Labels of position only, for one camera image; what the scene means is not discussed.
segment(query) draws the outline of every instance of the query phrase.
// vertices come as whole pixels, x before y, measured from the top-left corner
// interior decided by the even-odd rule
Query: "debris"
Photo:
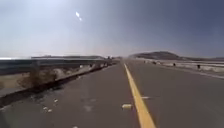
[[[132,108],[132,105],[131,104],[123,104],[122,105],[122,108],[123,109],[131,109]]]
[[[142,96],[142,99],[150,99],[151,97],[148,96]]]
[[[43,109],[44,109],[44,110],[46,110],[46,109],[47,109],[47,107],[44,107]]]
[[[87,112],[91,112],[92,111],[92,106],[84,106],[85,110]]]
[[[48,109],[47,112],[52,112],[52,109]]]

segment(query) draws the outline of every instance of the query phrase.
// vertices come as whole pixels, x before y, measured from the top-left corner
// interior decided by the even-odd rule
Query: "haze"
[[[224,55],[221,0],[1,0],[0,56]]]

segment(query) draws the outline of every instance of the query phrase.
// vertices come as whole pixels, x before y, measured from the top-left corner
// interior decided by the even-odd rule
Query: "dry shrub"
[[[0,81],[0,90],[3,89],[4,87],[5,87],[4,83]]]
[[[28,76],[21,78],[18,83],[24,88],[31,88],[41,84],[53,82],[57,79],[57,73],[52,70],[41,70],[39,72],[30,72]]]

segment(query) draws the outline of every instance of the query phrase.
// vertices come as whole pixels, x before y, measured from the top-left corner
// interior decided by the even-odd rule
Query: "guardrail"
[[[75,68],[80,65],[109,64],[109,59],[34,58],[0,60],[0,75],[25,73],[39,69]]]
[[[220,67],[224,68],[224,62],[217,62],[217,61],[182,61],[182,60],[154,60],[154,59],[143,59],[150,62],[156,63],[175,63],[175,64],[186,64],[186,65],[200,65],[200,66],[210,66],[210,67]]]

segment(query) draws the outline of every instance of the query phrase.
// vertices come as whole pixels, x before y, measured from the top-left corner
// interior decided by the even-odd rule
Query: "road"
[[[223,79],[139,61],[125,64],[127,69],[120,63],[4,107],[0,127],[224,127]]]

